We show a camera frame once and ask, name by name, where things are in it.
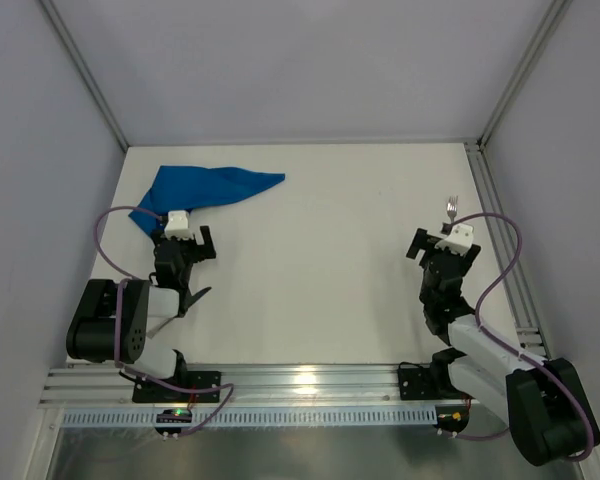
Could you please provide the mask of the blue cloth napkin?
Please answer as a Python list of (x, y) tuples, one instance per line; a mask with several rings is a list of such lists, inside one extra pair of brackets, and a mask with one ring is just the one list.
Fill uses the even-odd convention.
[(138, 208), (157, 215), (172, 210), (224, 206), (258, 195), (286, 179), (238, 167), (161, 166)]

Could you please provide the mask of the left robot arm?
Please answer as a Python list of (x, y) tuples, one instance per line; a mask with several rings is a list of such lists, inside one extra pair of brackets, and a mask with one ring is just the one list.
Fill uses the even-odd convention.
[(194, 234), (154, 231), (154, 271), (147, 279), (89, 280), (66, 334), (68, 356), (95, 364), (112, 361), (142, 379), (187, 390), (184, 355), (159, 345), (155, 335), (210, 291), (190, 288), (193, 267), (216, 257), (210, 228), (202, 226), (199, 233), (201, 241)]

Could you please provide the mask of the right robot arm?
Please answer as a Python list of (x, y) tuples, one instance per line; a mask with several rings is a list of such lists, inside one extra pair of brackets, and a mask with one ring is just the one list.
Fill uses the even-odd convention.
[(443, 236), (417, 229), (406, 252), (423, 277), (419, 300), (429, 331), (446, 344), (429, 366), (442, 395), (465, 394), (506, 425), (532, 465), (577, 461), (600, 444), (600, 429), (576, 368), (546, 359), (489, 330), (462, 294), (463, 280), (481, 248), (467, 224), (443, 227)]

